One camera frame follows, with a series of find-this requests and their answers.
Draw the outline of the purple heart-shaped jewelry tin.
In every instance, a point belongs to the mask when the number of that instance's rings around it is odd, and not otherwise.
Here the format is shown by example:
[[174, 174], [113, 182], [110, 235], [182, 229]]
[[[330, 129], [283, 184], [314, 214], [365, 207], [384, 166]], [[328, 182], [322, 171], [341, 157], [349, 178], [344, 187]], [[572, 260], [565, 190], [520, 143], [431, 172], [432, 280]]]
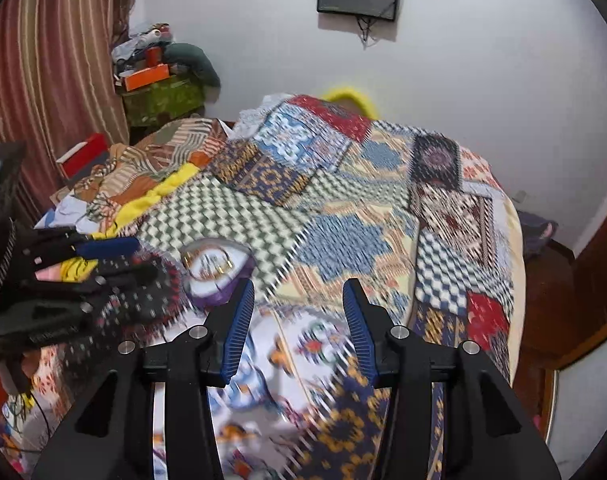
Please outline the purple heart-shaped jewelry tin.
[[256, 269], [251, 249], [222, 237], [201, 237], [180, 249], [185, 271], [184, 292], [190, 304], [202, 312], [230, 300], [237, 282]]

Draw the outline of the yellow cloth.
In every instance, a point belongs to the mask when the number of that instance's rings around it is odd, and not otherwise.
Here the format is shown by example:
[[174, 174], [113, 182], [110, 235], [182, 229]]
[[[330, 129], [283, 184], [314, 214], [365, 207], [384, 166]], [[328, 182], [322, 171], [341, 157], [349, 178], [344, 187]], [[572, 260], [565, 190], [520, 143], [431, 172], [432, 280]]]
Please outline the yellow cloth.
[[[104, 231], [98, 231], [90, 234], [90, 240], [108, 240], [120, 235], [134, 235], [140, 224], [143, 222], [145, 214], [158, 206], [166, 196], [171, 195], [183, 184], [200, 173], [200, 169], [186, 162], [179, 170], [167, 177], [142, 197], [131, 200], [126, 203], [117, 213], [116, 218]], [[58, 281], [67, 283], [78, 283], [84, 281], [98, 265], [97, 259], [83, 257], [73, 257], [59, 263], [56, 269], [59, 271]]]

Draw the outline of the red box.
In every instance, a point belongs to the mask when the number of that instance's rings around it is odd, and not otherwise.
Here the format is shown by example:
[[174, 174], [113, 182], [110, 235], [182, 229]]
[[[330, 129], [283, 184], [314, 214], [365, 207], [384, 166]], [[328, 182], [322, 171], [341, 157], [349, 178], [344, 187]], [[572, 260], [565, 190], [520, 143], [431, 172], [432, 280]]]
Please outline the red box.
[[92, 133], [56, 159], [58, 168], [68, 181], [79, 180], [90, 174], [95, 166], [108, 158], [109, 148], [104, 133]]

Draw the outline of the striped brown blanket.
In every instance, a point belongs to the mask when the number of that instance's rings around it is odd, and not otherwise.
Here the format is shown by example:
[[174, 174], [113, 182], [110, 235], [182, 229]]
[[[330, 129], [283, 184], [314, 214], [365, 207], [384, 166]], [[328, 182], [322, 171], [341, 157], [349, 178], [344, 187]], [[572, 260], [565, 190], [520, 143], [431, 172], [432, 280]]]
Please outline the striped brown blanket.
[[72, 185], [68, 194], [86, 203], [87, 218], [106, 229], [124, 205], [143, 197], [186, 162], [206, 167], [226, 141], [226, 125], [218, 119], [168, 122], [133, 146], [110, 146], [107, 160]]

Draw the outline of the wooden wardrobe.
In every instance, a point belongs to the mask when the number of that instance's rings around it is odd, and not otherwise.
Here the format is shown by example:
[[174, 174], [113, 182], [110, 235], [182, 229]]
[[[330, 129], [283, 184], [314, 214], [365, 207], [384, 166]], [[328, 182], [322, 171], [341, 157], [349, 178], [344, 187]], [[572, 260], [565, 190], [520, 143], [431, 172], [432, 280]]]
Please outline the wooden wardrobe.
[[526, 262], [526, 314], [514, 389], [535, 426], [552, 411], [552, 370], [607, 327], [607, 194], [575, 250], [552, 240]]

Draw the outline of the orange box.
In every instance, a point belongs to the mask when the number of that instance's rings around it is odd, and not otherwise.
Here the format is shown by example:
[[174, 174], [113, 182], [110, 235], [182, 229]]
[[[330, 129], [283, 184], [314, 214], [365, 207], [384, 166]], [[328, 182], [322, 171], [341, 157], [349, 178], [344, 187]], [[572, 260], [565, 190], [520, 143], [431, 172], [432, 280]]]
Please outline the orange box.
[[122, 78], [122, 82], [126, 91], [134, 91], [148, 86], [148, 84], [155, 84], [156, 82], [168, 79], [169, 77], [169, 66], [159, 64], [154, 67], [143, 68], [143, 70], [138, 70], [133, 74], [125, 76]]

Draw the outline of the striped red curtain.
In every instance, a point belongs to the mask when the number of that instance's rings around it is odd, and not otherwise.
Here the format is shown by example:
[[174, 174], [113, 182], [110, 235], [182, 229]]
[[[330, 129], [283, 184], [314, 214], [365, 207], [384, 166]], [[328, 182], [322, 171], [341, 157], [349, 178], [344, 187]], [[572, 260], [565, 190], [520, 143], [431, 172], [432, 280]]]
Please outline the striped red curtain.
[[0, 142], [22, 141], [15, 211], [32, 224], [62, 185], [56, 162], [90, 134], [128, 141], [111, 50], [134, 0], [0, 2]]

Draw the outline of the colourful patchwork bedspread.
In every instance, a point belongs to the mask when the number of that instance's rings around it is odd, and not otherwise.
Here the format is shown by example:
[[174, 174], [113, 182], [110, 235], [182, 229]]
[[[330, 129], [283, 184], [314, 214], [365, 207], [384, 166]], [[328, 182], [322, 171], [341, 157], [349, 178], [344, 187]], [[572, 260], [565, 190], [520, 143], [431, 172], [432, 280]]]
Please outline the colourful patchwork bedspread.
[[237, 373], [208, 391], [223, 474], [365, 479], [389, 394], [359, 371], [343, 284], [434, 344], [474, 339], [513, 377], [525, 315], [521, 229], [488, 163], [456, 141], [370, 120], [312, 96], [246, 110], [209, 164], [134, 234], [161, 260], [150, 292], [114, 296], [90, 335], [45, 349], [22, 443], [42, 448], [117, 344], [174, 339], [208, 312], [183, 286], [180, 249], [249, 247], [256, 303]]

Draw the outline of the clutter pile on box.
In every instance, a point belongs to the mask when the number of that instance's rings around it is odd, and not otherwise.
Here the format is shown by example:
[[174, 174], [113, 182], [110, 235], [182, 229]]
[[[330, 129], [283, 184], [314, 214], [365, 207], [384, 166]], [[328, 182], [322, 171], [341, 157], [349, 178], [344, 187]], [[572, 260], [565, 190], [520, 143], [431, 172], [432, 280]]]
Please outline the clutter pile on box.
[[114, 76], [120, 76], [145, 58], [145, 52], [150, 48], [163, 50], [172, 44], [173, 34], [169, 23], [154, 23], [144, 27], [127, 40], [117, 44], [111, 50]]

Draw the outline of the grey-green pillow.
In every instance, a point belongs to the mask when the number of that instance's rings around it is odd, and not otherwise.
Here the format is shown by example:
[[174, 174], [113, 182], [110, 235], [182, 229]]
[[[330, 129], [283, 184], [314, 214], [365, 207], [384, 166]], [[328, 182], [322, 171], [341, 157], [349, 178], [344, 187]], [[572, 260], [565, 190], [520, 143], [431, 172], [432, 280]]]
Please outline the grey-green pillow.
[[181, 64], [189, 68], [203, 84], [212, 88], [221, 87], [221, 79], [206, 53], [193, 44], [174, 42], [163, 50], [166, 64]]

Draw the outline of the dark bag on floor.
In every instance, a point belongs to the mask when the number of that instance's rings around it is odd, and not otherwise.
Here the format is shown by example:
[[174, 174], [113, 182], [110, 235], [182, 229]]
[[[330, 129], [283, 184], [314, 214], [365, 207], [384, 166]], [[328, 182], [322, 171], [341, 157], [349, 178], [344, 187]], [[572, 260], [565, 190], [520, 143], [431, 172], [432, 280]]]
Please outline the dark bag on floor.
[[517, 216], [523, 233], [524, 258], [540, 255], [555, 235], [558, 223], [527, 211], [519, 210]]

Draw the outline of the yellow round object behind bed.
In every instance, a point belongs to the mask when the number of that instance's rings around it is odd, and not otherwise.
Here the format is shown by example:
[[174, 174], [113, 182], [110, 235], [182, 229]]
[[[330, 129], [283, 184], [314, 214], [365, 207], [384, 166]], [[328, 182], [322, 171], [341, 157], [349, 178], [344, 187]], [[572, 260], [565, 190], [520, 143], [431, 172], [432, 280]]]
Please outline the yellow round object behind bed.
[[334, 103], [351, 110], [355, 114], [367, 117], [370, 120], [381, 118], [376, 105], [369, 96], [351, 86], [338, 86], [325, 91], [322, 100]]

